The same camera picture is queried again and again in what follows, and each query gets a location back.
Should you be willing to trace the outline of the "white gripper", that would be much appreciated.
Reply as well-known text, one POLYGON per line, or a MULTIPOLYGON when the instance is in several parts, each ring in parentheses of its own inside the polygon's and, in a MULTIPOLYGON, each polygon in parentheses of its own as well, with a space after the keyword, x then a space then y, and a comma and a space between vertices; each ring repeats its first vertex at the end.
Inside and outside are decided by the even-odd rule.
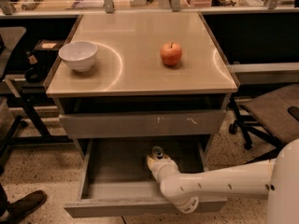
POLYGON ((165 178, 171 175, 177 175, 179 173, 177 164, 166 154, 163 154, 163 158, 160 160, 152 155, 148 155, 147 165, 158 183, 161 183, 165 178))

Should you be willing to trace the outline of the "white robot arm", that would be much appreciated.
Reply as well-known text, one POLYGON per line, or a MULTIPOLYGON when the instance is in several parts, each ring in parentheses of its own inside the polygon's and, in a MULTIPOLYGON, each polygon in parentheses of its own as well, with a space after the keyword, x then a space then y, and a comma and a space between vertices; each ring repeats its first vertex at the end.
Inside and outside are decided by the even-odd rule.
POLYGON ((147 164, 163 196, 189 214, 204 195, 263 196, 266 224, 299 224, 299 140, 286 145, 272 160, 184 174, 161 147, 154 147, 147 164))

